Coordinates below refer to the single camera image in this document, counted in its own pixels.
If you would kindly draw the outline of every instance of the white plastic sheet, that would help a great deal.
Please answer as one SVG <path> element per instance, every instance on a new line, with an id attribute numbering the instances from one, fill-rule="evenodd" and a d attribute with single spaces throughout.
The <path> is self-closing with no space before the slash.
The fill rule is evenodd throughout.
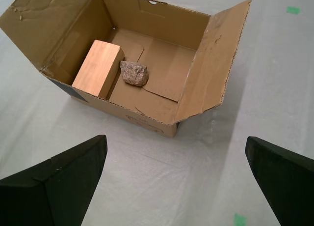
<path id="1" fill-rule="evenodd" d="M 244 0 L 161 1 L 214 14 Z M 244 148 L 258 136 L 314 158 L 313 32 L 313 0 L 253 0 L 224 104 L 169 139 L 72 100 L 0 31 L 0 178 L 106 134 L 83 226 L 279 226 Z"/>

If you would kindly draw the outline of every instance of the green tape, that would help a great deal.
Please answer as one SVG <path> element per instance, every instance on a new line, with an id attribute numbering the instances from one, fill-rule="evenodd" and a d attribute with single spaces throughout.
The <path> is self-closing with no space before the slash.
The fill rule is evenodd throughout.
<path id="1" fill-rule="evenodd" d="M 235 214 L 234 226 L 246 226 L 246 217 Z"/>
<path id="2" fill-rule="evenodd" d="M 300 10 L 299 7 L 293 7 L 293 6 L 288 6 L 287 7 L 287 13 L 299 15 L 300 12 L 301 12 L 301 10 Z"/>

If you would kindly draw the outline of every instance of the stone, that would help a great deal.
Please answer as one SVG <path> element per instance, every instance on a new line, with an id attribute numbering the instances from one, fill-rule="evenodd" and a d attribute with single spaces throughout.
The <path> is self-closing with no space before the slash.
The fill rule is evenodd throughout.
<path id="1" fill-rule="evenodd" d="M 145 65 L 123 60 L 120 62 L 120 68 L 124 82 L 136 86 L 144 86 L 147 83 L 148 72 Z"/>

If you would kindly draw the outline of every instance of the light wood block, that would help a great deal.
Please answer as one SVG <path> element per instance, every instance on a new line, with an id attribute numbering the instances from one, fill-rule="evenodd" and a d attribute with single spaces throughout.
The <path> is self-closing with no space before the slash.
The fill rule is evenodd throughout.
<path id="1" fill-rule="evenodd" d="M 123 58 L 120 46 L 95 40 L 72 87 L 105 99 Z"/>

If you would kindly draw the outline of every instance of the box flap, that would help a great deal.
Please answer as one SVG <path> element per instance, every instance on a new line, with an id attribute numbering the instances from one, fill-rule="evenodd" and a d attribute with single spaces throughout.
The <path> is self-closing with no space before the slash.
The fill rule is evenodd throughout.
<path id="1" fill-rule="evenodd" d="M 222 104 L 251 0 L 211 16 L 190 68 L 174 122 Z"/>
<path id="2" fill-rule="evenodd" d="M 88 0 L 15 0 L 0 17 L 0 27 L 42 70 L 62 36 Z"/>

